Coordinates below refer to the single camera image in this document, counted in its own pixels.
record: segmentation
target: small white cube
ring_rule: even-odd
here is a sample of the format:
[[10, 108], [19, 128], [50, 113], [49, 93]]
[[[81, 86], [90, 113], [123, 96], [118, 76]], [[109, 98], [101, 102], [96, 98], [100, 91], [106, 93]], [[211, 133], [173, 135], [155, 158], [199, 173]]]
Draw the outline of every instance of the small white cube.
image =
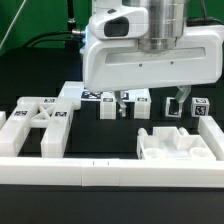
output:
[[142, 94], [136, 94], [135, 98], [135, 119], [149, 119], [151, 109], [151, 97], [149, 90], [143, 90]]
[[116, 119], [116, 100], [113, 93], [103, 93], [100, 101], [100, 119]]
[[208, 116], [210, 103], [207, 98], [192, 98], [192, 117]]

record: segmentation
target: black table surface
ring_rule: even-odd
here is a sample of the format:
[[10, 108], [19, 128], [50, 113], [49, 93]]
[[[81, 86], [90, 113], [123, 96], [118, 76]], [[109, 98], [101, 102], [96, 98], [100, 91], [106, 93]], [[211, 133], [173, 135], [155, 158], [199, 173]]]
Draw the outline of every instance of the black table surface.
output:
[[[22, 96], [57, 97], [65, 81], [82, 80], [78, 52], [63, 49], [14, 49], [0, 57], [0, 111], [7, 116]], [[176, 88], [150, 90], [150, 120], [99, 119], [99, 103], [82, 103], [74, 113], [65, 158], [137, 158], [139, 128], [185, 127], [197, 133], [190, 114], [192, 97], [207, 97], [210, 115], [224, 127], [224, 81], [192, 88], [181, 119], [166, 118], [165, 99]], [[43, 129], [32, 129], [19, 156], [40, 157]], [[0, 223], [158, 223], [213, 224], [224, 220], [224, 189], [0, 186]]]

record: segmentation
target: white robot body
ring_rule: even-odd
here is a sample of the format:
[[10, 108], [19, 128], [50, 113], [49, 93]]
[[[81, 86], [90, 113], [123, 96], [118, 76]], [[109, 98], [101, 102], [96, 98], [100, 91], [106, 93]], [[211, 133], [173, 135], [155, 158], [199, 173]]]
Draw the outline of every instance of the white robot body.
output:
[[222, 26], [185, 28], [174, 49], [156, 54], [139, 51], [137, 39], [87, 35], [84, 83], [93, 92], [215, 83], [222, 74]]
[[150, 17], [150, 7], [120, 5], [92, 16], [84, 51], [85, 87], [98, 92], [215, 83], [222, 74], [224, 28], [185, 27], [186, 0], [179, 2], [174, 10], [179, 6], [182, 16], [170, 13], [158, 21]]
[[113, 9], [122, 4], [122, 0], [92, 0], [92, 14]]

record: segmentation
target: black cable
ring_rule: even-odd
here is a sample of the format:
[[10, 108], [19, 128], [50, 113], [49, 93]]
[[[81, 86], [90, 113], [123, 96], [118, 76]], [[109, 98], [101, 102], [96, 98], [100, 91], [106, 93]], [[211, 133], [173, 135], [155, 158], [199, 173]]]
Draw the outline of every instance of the black cable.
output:
[[224, 22], [222, 22], [221, 20], [219, 20], [219, 19], [213, 19], [213, 22], [214, 23], [218, 23], [218, 24], [220, 24], [220, 25], [223, 25], [224, 26]]
[[44, 40], [39, 40], [39, 41], [33, 43], [32, 45], [30, 45], [30, 47], [35, 47], [37, 44], [40, 44], [43, 42], [63, 42], [63, 41], [67, 41], [67, 40], [71, 40], [71, 39], [44, 39]]
[[68, 23], [67, 23], [68, 30], [72, 30], [76, 28], [73, 0], [67, 0], [67, 7], [68, 7]]
[[203, 17], [202, 18], [189, 18], [187, 20], [187, 26], [202, 26], [202, 25], [206, 26], [206, 25], [211, 25], [213, 23], [218, 23], [218, 24], [224, 25], [224, 23], [221, 20], [216, 19], [211, 16], [208, 16], [207, 9], [205, 6], [205, 1], [204, 0], [199, 0], [199, 1], [200, 1], [200, 6], [201, 6], [201, 11], [202, 11]]
[[218, 23], [224, 26], [224, 23], [221, 20], [215, 19], [210, 16], [207, 16], [206, 18], [189, 18], [187, 20], [187, 26], [208, 26], [212, 25], [213, 23]]
[[59, 35], [65, 35], [65, 34], [70, 34], [72, 35], [72, 31], [57, 31], [57, 32], [51, 32], [51, 33], [45, 33], [45, 34], [41, 34], [39, 36], [36, 36], [34, 38], [32, 38], [31, 40], [29, 40], [28, 42], [26, 42], [23, 47], [28, 47], [31, 43], [33, 43], [36, 40], [39, 40], [41, 38], [44, 37], [50, 37], [50, 36], [59, 36]]
[[207, 14], [207, 9], [206, 9], [204, 0], [200, 0], [200, 6], [201, 6], [202, 15], [204, 18], [206, 18], [208, 14]]

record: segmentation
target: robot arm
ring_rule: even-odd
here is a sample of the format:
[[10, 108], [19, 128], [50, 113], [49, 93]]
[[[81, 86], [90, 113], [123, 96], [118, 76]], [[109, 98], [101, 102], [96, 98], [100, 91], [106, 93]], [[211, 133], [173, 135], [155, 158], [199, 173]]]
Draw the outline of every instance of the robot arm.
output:
[[95, 14], [86, 36], [86, 88], [178, 86], [176, 99], [183, 102], [192, 85], [215, 83], [222, 74], [224, 27], [185, 27], [186, 8], [187, 0], [123, 0]]

